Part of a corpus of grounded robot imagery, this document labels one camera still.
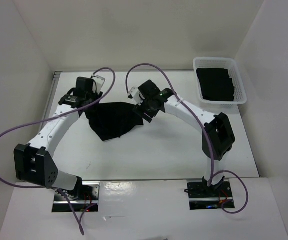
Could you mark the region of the black skirt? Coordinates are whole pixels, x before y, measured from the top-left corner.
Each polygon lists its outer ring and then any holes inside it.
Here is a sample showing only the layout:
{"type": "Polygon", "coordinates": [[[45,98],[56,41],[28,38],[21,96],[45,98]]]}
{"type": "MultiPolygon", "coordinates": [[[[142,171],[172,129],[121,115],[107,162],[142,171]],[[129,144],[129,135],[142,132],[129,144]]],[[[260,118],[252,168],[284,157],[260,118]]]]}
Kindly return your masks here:
{"type": "Polygon", "coordinates": [[[109,141],[129,133],[144,124],[133,112],[135,105],[126,102],[98,103],[85,111],[90,128],[103,141],[109,141]]]}

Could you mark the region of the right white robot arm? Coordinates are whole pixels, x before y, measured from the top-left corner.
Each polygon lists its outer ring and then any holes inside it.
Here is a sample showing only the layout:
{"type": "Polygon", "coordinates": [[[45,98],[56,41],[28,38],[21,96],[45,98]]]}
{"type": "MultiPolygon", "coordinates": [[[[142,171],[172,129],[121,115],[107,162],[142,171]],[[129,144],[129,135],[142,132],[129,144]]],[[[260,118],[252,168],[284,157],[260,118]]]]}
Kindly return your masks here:
{"type": "Polygon", "coordinates": [[[202,178],[203,192],[215,196],[224,182],[221,161],[236,141],[232,125],[224,113],[214,114],[195,106],[176,95],[171,89],[160,90],[151,80],[133,87],[128,98],[136,105],[133,111],[147,122],[152,122],[159,112],[173,115],[202,135],[202,151],[208,162],[202,178]]]}

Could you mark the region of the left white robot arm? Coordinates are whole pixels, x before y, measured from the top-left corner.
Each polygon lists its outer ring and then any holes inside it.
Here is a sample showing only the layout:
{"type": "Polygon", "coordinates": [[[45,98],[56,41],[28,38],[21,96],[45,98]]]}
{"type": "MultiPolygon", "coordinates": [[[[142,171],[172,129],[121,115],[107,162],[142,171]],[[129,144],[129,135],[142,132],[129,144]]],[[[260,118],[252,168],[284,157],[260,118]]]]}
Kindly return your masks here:
{"type": "Polygon", "coordinates": [[[46,189],[60,189],[72,200],[82,197],[82,178],[59,170],[53,156],[67,131],[83,114],[83,107],[103,95],[104,83],[105,79],[101,76],[78,77],[76,86],[58,102],[53,120],[26,145],[15,147],[13,153],[18,180],[46,189]]]}

